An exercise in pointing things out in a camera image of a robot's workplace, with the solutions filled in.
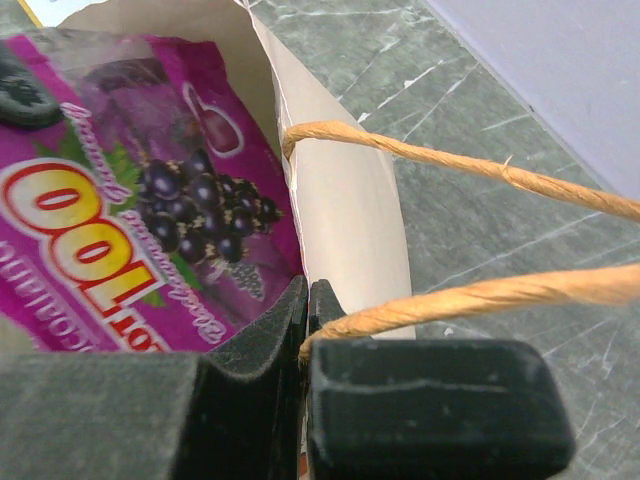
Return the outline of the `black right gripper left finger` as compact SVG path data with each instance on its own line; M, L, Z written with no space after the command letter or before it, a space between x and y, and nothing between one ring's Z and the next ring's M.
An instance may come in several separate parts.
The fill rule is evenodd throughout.
M1 359L5 479L294 479L308 287L206 353Z

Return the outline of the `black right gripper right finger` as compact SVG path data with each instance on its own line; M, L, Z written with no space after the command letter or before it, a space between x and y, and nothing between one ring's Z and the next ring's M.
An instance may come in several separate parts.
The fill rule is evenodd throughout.
M576 451L551 371L524 342L317 340L309 377L314 479L548 479Z

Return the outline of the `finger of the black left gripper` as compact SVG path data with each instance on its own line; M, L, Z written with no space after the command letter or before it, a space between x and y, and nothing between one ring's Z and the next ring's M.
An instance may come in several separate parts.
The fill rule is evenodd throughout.
M23 130L43 130L59 124L63 113L47 85L54 74L49 60L28 38L1 40L1 125Z

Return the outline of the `purple snack bag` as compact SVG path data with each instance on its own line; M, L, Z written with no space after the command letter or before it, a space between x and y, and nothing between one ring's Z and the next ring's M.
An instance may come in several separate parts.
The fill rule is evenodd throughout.
M209 351L301 274L279 160L211 41L2 41L57 102L1 129L1 311L38 349Z

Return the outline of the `beige paper bag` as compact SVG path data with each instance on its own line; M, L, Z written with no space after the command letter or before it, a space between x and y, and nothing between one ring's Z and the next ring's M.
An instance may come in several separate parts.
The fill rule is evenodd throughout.
M639 205L546 175L364 131L245 2L106 1L57 27L15 35L44 29L217 45L231 87L282 167L301 274L311 281L329 280L343 305L343 317L321 328L324 338L410 338L420 323L535 305L615 305L639 296L636 264L484 280L412 295L393 156L489 177L630 220L638 219Z

